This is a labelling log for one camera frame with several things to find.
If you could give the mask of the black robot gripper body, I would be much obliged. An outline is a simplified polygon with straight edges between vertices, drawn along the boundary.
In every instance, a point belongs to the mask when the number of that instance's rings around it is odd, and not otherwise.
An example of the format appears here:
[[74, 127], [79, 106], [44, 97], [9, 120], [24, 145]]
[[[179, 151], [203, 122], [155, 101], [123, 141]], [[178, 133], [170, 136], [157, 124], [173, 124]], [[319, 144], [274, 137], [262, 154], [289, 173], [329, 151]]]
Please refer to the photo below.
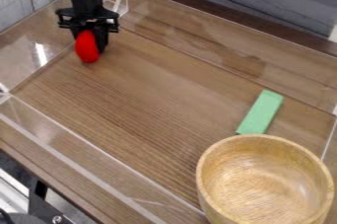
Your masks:
[[103, 7], [102, 0], [70, 0], [70, 6], [57, 9], [56, 15], [62, 29], [79, 27], [106, 33], [118, 32], [119, 15]]

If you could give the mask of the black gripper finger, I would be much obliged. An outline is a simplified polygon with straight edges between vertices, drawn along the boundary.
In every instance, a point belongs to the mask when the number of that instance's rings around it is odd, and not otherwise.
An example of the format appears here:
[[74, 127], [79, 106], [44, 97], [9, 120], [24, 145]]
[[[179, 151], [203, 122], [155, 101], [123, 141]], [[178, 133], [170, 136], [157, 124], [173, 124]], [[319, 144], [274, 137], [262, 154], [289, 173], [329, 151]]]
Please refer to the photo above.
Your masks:
[[103, 30], [95, 30], [94, 38], [98, 52], [102, 53], [107, 44], [107, 33]]
[[70, 29], [70, 33], [72, 33], [72, 36], [73, 38], [75, 39], [78, 34], [83, 31], [83, 28], [79, 28], [79, 27], [74, 27]]

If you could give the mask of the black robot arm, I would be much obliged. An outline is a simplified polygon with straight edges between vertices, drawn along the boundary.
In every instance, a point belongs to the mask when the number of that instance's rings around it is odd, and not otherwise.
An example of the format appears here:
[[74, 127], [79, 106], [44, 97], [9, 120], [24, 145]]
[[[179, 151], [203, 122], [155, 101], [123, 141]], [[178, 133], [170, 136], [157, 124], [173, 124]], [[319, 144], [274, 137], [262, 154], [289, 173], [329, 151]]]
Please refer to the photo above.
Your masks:
[[56, 10], [57, 25], [69, 29], [74, 40], [83, 32], [93, 36], [98, 53], [105, 50], [110, 33], [118, 32], [119, 14], [103, 7], [102, 0], [70, 0], [68, 8]]

